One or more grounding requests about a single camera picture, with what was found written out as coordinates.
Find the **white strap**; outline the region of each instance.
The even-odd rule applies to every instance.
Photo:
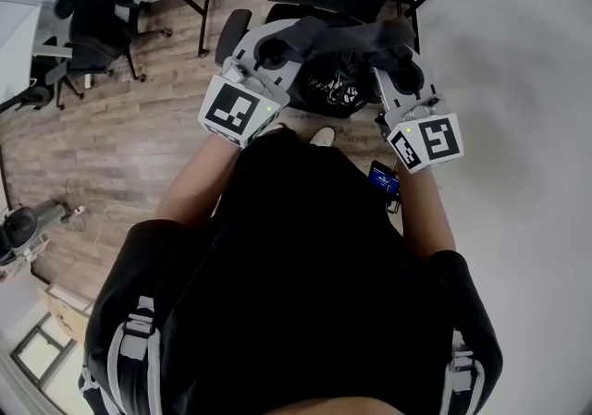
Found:
[[[475,368],[477,369],[477,380],[475,381],[475,387],[473,387],[473,395],[471,396],[471,404],[469,409],[466,411],[466,415],[473,415],[477,410],[477,405],[481,399],[483,393],[483,385],[485,385],[485,370],[481,365],[481,362],[475,360]]]
[[[109,395],[103,390],[102,387],[99,388],[101,390],[101,398],[103,399],[103,405],[105,405],[105,410],[109,415],[121,415],[119,409],[113,403],[113,400],[109,398]]]
[[[160,400],[160,331],[148,339],[148,407],[150,415],[163,415]]]
[[[99,383],[93,380],[88,367],[82,366],[82,372],[80,375],[82,376],[82,379],[84,379],[84,385],[80,388],[81,394],[84,394],[89,389],[98,389],[100,387]]]
[[[123,339],[123,325],[117,327],[111,346],[109,346],[109,353],[107,354],[107,378],[109,379],[109,389],[115,403],[120,407],[120,411],[124,412],[123,404],[121,403],[121,393],[119,392],[119,380],[117,379],[117,359],[119,358],[119,347]]]
[[[450,363],[446,365],[444,371],[444,390],[442,391],[442,405],[440,405],[439,415],[448,415],[450,410],[450,399],[452,398],[452,368]]]
[[[140,308],[147,308],[148,310],[154,311],[154,299],[151,297],[140,297],[138,299],[138,310]]]

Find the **phone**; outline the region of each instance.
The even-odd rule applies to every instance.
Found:
[[[370,165],[370,183],[387,193],[388,201],[399,201],[399,180],[391,174],[392,168],[381,164],[377,160]]]

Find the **window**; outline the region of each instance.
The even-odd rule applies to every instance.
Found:
[[[65,415],[92,414],[78,389],[83,348],[48,313],[10,354],[47,399]]]

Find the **phone screen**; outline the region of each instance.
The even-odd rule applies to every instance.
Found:
[[[370,183],[380,187],[388,195],[392,195],[394,197],[397,195],[397,191],[399,190],[399,180],[384,170],[381,170],[385,168],[385,165],[374,161],[372,163],[372,167],[370,167],[370,175],[368,177],[370,178]]]

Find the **black t-shirt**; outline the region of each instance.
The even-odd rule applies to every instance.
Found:
[[[131,229],[87,330],[102,386],[113,334],[140,295],[154,297],[165,413],[262,415],[355,396],[438,413],[454,327],[486,368],[486,395],[500,374],[463,257],[416,257],[367,177],[291,131],[241,153],[204,228]]]

